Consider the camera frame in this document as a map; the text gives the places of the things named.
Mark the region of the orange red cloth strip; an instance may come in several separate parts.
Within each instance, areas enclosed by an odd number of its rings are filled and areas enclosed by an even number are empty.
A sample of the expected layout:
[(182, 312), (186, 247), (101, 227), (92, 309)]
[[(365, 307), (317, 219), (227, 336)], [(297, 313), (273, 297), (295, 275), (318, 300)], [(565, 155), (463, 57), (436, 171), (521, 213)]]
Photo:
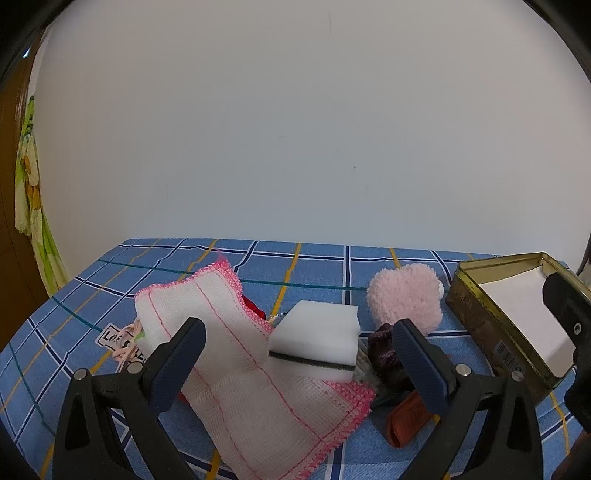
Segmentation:
[(403, 448), (433, 419), (417, 391), (408, 395), (387, 417), (386, 438), (394, 448)]

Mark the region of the white pink-edged gauze cloth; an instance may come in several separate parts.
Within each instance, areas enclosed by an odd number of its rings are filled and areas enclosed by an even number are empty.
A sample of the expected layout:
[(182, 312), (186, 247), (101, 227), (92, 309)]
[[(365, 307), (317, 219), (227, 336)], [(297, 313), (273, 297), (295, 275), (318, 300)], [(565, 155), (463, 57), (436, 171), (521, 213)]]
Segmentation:
[(228, 261), (140, 290), (135, 310), (146, 355), (188, 318), (204, 322), (204, 350), (181, 392), (239, 479), (307, 479), (370, 413), (368, 386), (267, 366), (273, 327), (246, 306)]

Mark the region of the dark purple scrunchie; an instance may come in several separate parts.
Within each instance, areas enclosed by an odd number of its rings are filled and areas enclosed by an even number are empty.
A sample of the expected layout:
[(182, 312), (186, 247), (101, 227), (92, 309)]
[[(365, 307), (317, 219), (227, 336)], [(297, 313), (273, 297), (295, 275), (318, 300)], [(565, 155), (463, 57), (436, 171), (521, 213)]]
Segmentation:
[(368, 357), (386, 393), (396, 401), (405, 400), (415, 391), (393, 346), (393, 325), (383, 324), (368, 338)]

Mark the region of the pink fluffy plush ball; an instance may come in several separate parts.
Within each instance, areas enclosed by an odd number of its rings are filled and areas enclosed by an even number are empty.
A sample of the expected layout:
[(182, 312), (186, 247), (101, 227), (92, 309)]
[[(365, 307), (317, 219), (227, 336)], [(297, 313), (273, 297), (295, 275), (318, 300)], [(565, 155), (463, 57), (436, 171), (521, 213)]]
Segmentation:
[(367, 304), (377, 327), (410, 319), (428, 335), (442, 322), (444, 293), (444, 285), (433, 268), (412, 263), (377, 272), (367, 289)]

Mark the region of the white sponge block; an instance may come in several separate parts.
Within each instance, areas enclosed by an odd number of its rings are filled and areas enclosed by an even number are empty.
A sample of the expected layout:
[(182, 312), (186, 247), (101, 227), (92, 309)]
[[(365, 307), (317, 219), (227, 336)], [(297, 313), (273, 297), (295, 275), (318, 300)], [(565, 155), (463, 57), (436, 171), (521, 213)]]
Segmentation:
[(349, 383), (356, 370), (359, 308), (301, 300), (273, 328), (267, 365), (283, 375)]

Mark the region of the gold metal tin box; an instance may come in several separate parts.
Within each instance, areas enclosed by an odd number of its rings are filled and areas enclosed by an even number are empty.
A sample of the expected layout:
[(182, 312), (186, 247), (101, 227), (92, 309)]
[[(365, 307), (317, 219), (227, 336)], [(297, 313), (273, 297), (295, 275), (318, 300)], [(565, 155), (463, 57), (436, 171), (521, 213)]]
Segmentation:
[(462, 261), (446, 297), (495, 373), (524, 374), (535, 404), (562, 383), (575, 351), (543, 302), (544, 283), (553, 274), (590, 301), (584, 283), (544, 252)]

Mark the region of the blue plaid tablecloth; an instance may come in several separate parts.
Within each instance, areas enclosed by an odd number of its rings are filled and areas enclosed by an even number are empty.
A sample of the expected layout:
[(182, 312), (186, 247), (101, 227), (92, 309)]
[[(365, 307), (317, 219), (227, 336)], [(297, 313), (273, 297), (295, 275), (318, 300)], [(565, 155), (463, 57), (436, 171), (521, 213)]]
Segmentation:
[[(69, 380), (78, 368), (111, 373), (116, 362), (98, 337), (107, 327), (124, 327), (135, 318), (133, 297), (154, 283), (168, 283), (221, 258), (228, 259), (243, 293), (270, 318), (287, 313), (298, 300), (359, 306), (362, 337), (374, 331), (366, 288), (375, 273), (414, 262), (432, 267), (446, 290), (458, 264), (493, 254), (350, 245), (281, 243), (211, 238), (124, 241), (73, 277), (54, 298), (30, 314), (1, 351), (1, 424), (30, 466), (51, 479), (52, 445)], [(468, 332), (443, 306), (443, 322), (430, 341), (456, 363), (475, 372), (492, 368)], [(568, 411), (564, 382), (537, 406), (549, 479), (574, 447), (581, 426)], [(198, 478), (211, 471), (213, 444), (187, 405), (179, 400), (160, 419)], [(311, 479), (396, 479), (435, 426), (395, 449), (384, 438), (387, 410), (375, 409)]]

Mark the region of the green yellow hanging cloth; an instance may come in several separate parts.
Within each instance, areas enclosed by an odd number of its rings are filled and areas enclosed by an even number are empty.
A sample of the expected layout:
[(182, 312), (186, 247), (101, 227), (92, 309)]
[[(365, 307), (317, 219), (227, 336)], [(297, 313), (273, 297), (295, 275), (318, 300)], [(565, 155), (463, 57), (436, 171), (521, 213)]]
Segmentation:
[(15, 162), (15, 228), (30, 240), (43, 286), (53, 296), (67, 282), (67, 272), (43, 210), (39, 153), (34, 132), (35, 98), (27, 102)]

